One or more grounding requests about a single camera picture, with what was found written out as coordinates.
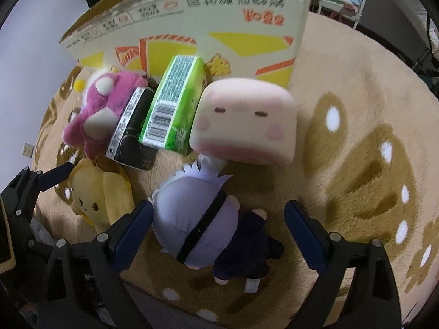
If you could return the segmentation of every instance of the screw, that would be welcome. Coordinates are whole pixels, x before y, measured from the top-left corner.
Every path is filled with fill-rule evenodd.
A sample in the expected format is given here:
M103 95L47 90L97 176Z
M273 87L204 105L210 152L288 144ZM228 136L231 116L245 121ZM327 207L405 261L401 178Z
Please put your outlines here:
M332 241L339 242L342 239L342 236L338 232L331 232L331 234L329 234L329 238Z
M65 245L65 240L61 239L56 242L56 247L62 248Z
M96 236L96 240L99 241L100 243L107 241L107 239L108 239L108 234L106 234L104 232L102 234L99 234L98 236Z
M383 243L381 242L380 239L373 239L372 245L374 245L375 247L381 247L383 245Z

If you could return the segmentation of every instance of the blue gripper pad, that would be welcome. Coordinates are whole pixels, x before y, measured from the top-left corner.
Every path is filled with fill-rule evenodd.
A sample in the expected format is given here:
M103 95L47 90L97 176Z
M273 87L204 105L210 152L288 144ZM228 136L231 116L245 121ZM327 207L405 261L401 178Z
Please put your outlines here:
M116 244L111 267L117 273L127 270L131 266L137 250L152 224L153 214L154 210L151 202L146 202L143 209Z
M318 239L309 226L310 221L318 221L310 219L295 200L285 205L284 219L308 267L322 274L327 266L327 251L320 242L324 239Z

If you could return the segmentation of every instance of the yellow pom pom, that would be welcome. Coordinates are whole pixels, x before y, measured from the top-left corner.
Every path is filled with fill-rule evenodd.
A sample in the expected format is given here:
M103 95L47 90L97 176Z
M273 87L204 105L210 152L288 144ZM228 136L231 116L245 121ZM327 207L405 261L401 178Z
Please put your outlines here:
M75 83L73 84L73 89L76 91L76 92L82 92L82 91L84 91L84 89L85 89L85 80L83 80L83 79L78 79L78 80L76 80L75 81Z

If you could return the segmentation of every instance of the pink bear plush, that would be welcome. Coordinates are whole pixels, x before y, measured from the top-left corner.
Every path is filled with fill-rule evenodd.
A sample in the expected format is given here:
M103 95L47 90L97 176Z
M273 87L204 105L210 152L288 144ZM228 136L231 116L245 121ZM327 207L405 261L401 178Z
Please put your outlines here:
M135 88L147 86L148 80L133 72L99 74L86 90L81 112L65 128L64 143L72 147L84 143L85 155L95 158L107 148Z

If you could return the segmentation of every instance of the beige rug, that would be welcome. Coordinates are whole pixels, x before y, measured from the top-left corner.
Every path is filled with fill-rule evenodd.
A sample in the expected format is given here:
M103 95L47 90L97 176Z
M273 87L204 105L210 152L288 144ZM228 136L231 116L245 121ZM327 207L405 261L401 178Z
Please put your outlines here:
M76 69L44 117L35 169L49 170L82 150L61 133L78 98L69 93ZM267 231L286 246L258 293L244 279L221 287L209 268L193 271L159 251L150 231L122 277L170 306L230 328L284 328L317 275L309 270L283 223L284 205L301 200L326 230L346 239L378 237L392 261L402 316L410 320L437 282L439 258L439 103L426 85L381 45L338 22L310 13L297 57L291 94L299 104L296 157L287 167L228 163L226 184L242 204L268 213ZM146 198L185 159L159 153L149 171L127 169L135 200ZM62 184L41 194L37 216L57 238L70 242L96 233L71 211ZM330 320L342 308L347 273Z

